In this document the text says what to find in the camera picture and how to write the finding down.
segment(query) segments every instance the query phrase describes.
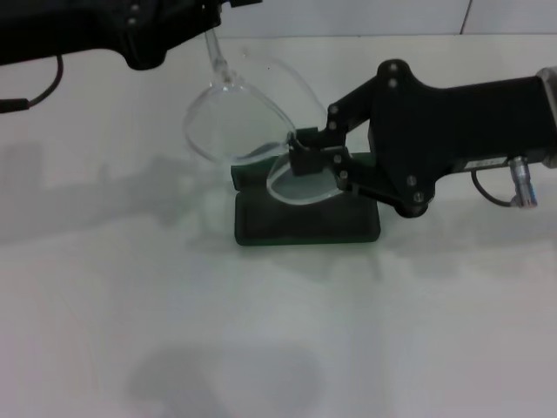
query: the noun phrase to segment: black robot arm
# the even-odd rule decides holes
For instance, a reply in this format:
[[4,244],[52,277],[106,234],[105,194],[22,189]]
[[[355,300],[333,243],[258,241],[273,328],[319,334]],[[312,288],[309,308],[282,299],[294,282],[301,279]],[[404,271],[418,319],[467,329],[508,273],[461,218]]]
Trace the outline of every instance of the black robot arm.
[[220,25],[222,3],[261,0],[0,0],[0,65],[108,49],[135,70]]
[[[530,78],[434,89],[404,61],[384,62],[375,78],[329,106],[323,131],[291,140],[292,170],[328,167],[341,190],[417,217],[441,177],[510,166],[515,205],[535,206],[527,165],[555,165],[556,78],[545,69]],[[351,158],[345,145],[346,134],[367,120],[373,165]]]

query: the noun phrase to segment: white wall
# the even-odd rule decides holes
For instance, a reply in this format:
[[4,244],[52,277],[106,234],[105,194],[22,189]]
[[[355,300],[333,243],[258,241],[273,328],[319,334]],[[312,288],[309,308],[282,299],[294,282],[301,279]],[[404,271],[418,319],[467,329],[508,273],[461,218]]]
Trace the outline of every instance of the white wall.
[[222,37],[458,33],[468,0],[264,0],[223,10]]
[[[264,0],[223,11],[222,37],[456,34],[469,0]],[[557,0],[473,0],[465,33],[557,33]]]
[[466,33],[557,33],[557,1],[474,0]]

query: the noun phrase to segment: dark green block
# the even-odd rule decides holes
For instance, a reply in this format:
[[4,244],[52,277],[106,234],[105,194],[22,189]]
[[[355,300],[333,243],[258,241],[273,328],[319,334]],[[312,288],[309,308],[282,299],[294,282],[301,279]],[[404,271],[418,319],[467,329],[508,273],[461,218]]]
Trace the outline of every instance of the dark green block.
[[[365,159],[369,154],[359,154]],[[373,242],[380,234],[377,202],[343,193],[307,206],[291,206],[265,188],[275,158],[232,167],[236,196],[234,235],[241,246]]]

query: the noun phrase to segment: black cable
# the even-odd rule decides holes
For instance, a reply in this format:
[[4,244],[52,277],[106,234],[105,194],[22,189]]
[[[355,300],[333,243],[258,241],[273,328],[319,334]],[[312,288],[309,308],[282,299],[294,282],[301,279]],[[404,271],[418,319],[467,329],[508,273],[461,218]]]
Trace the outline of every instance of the black cable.
[[470,174],[472,175],[472,182],[473,185],[476,186],[476,189],[478,189],[478,192],[481,193],[481,195],[486,198],[487,200],[489,200],[491,203],[493,203],[494,205],[497,206],[502,206],[502,207],[513,207],[513,204],[511,202],[505,202],[504,200],[499,200],[494,198],[491,194],[489,194],[486,189],[484,189],[482,187],[482,185],[480,184],[480,181],[478,180],[478,172],[476,170],[470,172]]
[[468,22],[468,17],[470,16],[470,9],[472,9],[473,0],[468,2],[468,7],[466,8],[466,14],[464,15],[464,21],[462,22],[462,26],[460,26],[460,35],[464,33],[464,29],[466,28],[466,23]]
[[32,100],[28,100],[27,98],[6,98],[0,99],[0,113],[11,113],[13,111],[27,111],[31,107],[38,105],[43,100],[45,100],[48,96],[52,94],[52,92],[58,87],[60,81],[62,80],[62,76],[64,74],[64,61],[62,56],[56,56],[57,61],[57,72],[54,80],[49,85],[49,87],[39,94],[36,98]]
[[45,91],[43,91],[41,94],[39,94],[36,98],[33,98],[32,100],[29,101],[29,107],[33,107],[38,105],[39,103],[41,103],[43,100],[45,100],[50,94],[52,94],[52,92],[58,87],[58,85],[60,84],[60,81],[62,80],[62,76],[64,75],[64,61],[62,59],[61,55],[57,55],[56,56],[56,62],[58,65],[57,71],[56,71],[56,76],[54,77],[54,81],[52,82],[52,84],[49,86],[48,89],[46,89]]

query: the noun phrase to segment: silver connector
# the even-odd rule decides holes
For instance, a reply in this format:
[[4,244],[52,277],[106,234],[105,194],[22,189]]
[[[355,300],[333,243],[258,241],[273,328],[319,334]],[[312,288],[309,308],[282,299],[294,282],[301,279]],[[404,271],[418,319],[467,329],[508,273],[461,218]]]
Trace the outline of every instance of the silver connector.
[[516,196],[513,205],[520,209],[532,209],[538,205],[534,188],[532,187],[530,170],[524,157],[516,157],[509,161],[511,175],[513,176]]

